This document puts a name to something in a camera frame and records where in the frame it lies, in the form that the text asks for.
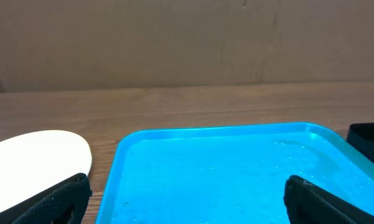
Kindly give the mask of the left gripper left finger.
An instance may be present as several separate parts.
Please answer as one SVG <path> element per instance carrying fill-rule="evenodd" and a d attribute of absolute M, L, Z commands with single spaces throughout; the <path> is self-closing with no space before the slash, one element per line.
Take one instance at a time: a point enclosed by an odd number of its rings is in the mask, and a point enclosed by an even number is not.
<path fill-rule="evenodd" d="M 92 193 L 87 175 L 78 173 L 0 212 L 0 223 L 81 224 Z"/>

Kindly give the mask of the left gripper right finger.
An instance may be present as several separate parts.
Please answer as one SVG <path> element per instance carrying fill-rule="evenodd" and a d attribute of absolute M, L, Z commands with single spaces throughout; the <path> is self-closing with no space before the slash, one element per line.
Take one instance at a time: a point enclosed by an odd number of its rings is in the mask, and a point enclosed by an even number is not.
<path fill-rule="evenodd" d="M 373 215 L 298 175 L 286 181 L 283 200 L 291 224 L 374 224 Z"/>

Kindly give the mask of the white plate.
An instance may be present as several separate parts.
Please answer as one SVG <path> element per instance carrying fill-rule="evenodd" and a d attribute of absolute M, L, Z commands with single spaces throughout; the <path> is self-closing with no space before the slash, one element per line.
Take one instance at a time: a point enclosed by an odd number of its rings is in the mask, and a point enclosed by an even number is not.
<path fill-rule="evenodd" d="M 0 213 L 78 174 L 88 174 L 92 154 L 78 134 L 45 130 L 0 142 Z"/>

